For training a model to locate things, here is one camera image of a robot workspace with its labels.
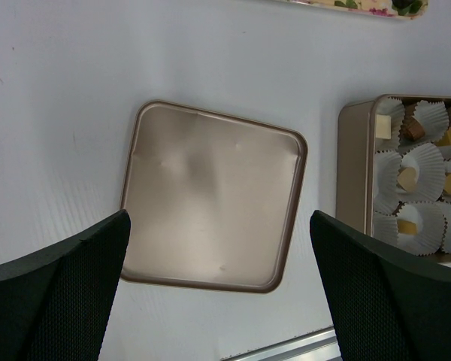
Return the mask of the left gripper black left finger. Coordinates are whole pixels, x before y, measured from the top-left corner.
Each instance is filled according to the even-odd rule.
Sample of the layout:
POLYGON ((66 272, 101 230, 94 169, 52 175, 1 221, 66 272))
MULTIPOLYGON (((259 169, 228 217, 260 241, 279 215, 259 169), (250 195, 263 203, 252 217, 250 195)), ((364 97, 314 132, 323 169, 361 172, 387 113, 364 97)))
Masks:
POLYGON ((0 265, 0 360, 97 360, 131 220, 120 210, 0 265))

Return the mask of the beige heart chocolate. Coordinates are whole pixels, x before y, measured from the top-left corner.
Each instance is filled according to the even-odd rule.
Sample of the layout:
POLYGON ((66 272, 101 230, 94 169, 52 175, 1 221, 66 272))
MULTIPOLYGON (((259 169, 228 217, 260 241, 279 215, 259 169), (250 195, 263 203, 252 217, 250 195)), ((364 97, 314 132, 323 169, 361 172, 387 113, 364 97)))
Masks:
POLYGON ((398 177, 397 185, 406 193, 412 193, 416 190, 417 172, 414 167, 401 167, 398 177))

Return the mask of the beige tin box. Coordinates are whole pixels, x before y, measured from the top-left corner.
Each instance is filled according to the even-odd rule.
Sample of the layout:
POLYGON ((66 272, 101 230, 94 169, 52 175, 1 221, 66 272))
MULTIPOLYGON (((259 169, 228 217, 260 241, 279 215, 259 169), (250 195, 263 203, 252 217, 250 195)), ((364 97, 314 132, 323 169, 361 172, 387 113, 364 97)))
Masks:
POLYGON ((434 144, 450 126, 451 97, 383 95, 345 106, 337 128, 337 218, 409 253, 451 264, 451 196, 443 194, 451 146, 434 144), (375 138, 377 114, 392 118, 390 140, 375 138), (424 138, 400 136, 408 117, 421 123, 424 138), (401 167, 416 169, 412 193, 397 185, 401 167), (397 220, 416 223, 418 234, 400 234, 397 220))

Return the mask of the yellow square chocolate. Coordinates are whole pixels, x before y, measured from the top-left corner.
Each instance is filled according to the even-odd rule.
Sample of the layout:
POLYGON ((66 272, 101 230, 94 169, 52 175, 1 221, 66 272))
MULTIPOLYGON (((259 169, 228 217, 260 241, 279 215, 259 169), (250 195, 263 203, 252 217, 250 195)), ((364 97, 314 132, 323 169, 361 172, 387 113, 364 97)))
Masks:
POLYGON ((408 220, 397 220, 398 232, 405 235, 417 235, 418 226, 416 223, 408 220))

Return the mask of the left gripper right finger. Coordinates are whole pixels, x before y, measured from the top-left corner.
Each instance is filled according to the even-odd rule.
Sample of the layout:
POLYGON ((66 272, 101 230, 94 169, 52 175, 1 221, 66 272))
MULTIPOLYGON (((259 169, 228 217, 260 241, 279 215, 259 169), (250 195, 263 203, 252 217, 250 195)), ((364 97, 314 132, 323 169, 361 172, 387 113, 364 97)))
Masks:
POLYGON ((314 211, 310 237, 344 360, 451 360, 451 268, 314 211))

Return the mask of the beige tin lid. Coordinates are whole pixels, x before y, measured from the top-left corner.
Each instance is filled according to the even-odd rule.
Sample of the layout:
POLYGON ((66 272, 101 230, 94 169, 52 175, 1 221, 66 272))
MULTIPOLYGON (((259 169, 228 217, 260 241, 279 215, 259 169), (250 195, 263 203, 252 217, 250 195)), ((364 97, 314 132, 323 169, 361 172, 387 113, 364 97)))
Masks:
POLYGON ((307 164, 292 129, 155 100, 135 116, 121 277, 237 293, 283 279, 307 164))

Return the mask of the beige square chocolate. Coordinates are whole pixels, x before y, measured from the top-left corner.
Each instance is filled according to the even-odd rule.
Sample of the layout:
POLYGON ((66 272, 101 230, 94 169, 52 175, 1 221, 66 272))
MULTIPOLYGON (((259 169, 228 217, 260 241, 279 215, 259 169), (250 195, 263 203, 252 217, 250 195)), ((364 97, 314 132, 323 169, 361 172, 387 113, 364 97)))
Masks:
POLYGON ((377 114, 375 118, 375 138, 390 140, 392 137, 392 118, 389 115, 377 114))

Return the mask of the brown oval chocolate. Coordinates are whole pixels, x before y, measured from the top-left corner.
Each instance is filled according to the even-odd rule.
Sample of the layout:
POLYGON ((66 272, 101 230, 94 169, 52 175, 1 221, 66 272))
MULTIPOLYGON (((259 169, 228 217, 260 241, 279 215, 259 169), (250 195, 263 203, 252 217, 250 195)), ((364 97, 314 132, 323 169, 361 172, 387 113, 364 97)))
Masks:
POLYGON ((418 141, 425 137, 425 130, 416 118, 408 117, 401 124, 400 136, 408 141, 418 141))

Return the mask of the tan square chocolate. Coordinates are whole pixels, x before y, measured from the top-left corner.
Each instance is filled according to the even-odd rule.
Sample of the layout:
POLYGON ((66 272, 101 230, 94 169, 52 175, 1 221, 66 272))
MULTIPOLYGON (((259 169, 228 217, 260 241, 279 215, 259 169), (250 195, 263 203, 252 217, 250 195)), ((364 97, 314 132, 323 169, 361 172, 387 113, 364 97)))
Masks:
POLYGON ((451 146, 451 126, 445 131, 443 137, 434 143, 437 147, 451 146))

